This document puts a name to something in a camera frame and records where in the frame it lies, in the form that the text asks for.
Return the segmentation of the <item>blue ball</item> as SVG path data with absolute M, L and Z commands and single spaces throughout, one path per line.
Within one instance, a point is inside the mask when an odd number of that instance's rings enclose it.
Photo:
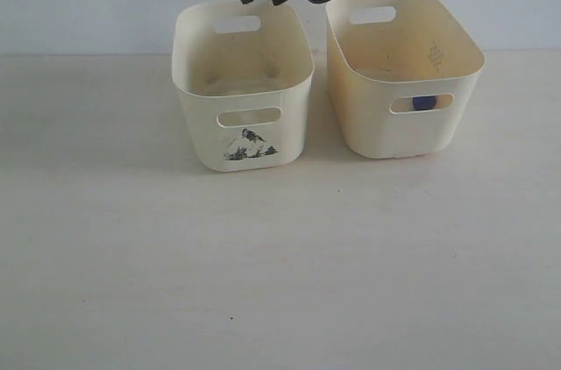
M 415 111 L 433 110 L 437 105 L 437 96 L 418 96 L 412 99 Z

